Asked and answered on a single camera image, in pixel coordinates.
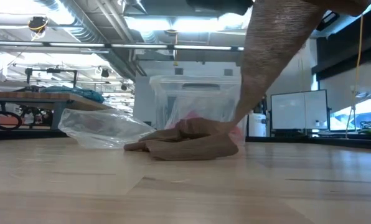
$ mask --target yellow cable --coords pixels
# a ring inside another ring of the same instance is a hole
[[[303,58],[300,59],[300,64],[302,66],[302,91],[304,91],[304,68],[303,68]]]
[[[349,123],[350,123],[350,118],[352,116],[352,110],[354,107],[354,113],[355,113],[355,93],[357,92],[357,85],[359,84],[359,78],[360,78],[360,61],[361,61],[361,51],[362,51],[362,29],[364,25],[364,17],[361,15],[360,19],[360,40],[359,40],[359,55],[357,57],[357,66],[355,68],[355,83],[354,83],[354,89],[352,92],[352,106],[350,109],[349,113],[349,118],[347,119],[347,124],[346,124],[346,138],[347,138],[347,133],[349,130]]]
[[[41,25],[40,27],[38,27],[38,28],[31,28],[31,27],[29,27],[31,30],[39,30],[39,29],[43,29],[43,27],[45,27],[45,26],[47,26],[47,24],[49,23],[49,20],[46,20],[46,23],[45,24],[43,24],[43,25]]]
[[[42,30],[40,29],[40,30],[38,31],[38,33],[37,33],[37,34],[32,38],[31,42],[40,38],[39,34],[40,34],[41,31],[42,31]]]

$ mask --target blue fabric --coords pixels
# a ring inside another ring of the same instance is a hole
[[[69,88],[66,86],[50,86],[44,89],[41,89],[42,93],[72,93],[79,96],[82,96],[86,99],[93,100],[97,103],[103,103],[103,95],[97,93],[94,90],[84,90],[81,88]]]

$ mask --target workbench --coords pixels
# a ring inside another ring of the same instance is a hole
[[[58,130],[65,108],[84,111],[112,109],[110,106],[69,93],[0,92],[0,102],[53,110],[51,130]]]

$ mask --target tan fabric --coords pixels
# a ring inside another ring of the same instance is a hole
[[[236,154],[238,147],[228,134],[219,132],[220,125],[203,118],[182,120],[175,128],[156,131],[124,149],[146,151],[152,158],[165,161],[209,160]]]

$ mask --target lamp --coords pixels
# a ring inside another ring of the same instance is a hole
[[[108,73],[108,69],[103,69],[101,72],[101,77],[108,78],[110,74]]]

